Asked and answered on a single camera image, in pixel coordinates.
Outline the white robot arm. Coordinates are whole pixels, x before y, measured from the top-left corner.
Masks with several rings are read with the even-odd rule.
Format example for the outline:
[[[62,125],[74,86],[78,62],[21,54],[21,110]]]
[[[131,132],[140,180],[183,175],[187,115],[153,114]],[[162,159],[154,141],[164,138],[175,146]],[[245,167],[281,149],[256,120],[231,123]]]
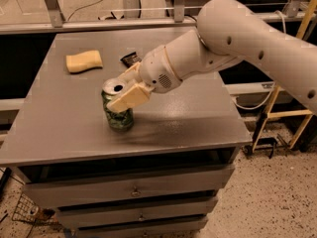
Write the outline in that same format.
[[[166,93],[188,77],[245,60],[312,113],[317,113],[317,46],[264,22],[236,0],[211,0],[197,28],[148,52],[119,77],[123,89],[107,107],[116,113],[139,106],[153,92]]]

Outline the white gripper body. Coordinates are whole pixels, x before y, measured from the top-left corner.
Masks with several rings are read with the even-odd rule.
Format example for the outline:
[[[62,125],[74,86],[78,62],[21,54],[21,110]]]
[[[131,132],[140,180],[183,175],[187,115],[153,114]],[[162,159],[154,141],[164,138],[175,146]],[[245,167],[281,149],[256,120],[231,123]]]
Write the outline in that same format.
[[[139,74],[142,81],[150,85],[155,93],[167,93],[182,83],[172,68],[165,46],[158,46],[144,56]]]

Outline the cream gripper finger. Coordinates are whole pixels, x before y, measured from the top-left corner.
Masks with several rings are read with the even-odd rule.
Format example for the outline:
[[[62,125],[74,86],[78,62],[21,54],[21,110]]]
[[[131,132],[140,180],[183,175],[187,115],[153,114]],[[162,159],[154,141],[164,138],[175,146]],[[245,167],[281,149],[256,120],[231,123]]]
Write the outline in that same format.
[[[140,77],[140,66],[141,64],[136,62],[118,76],[118,79],[123,84],[125,89],[130,89],[140,85],[142,81]]]
[[[153,88],[143,82],[134,83],[128,89],[114,97],[107,108],[115,113],[126,111],[130,108],[142,105],[150,100]]]

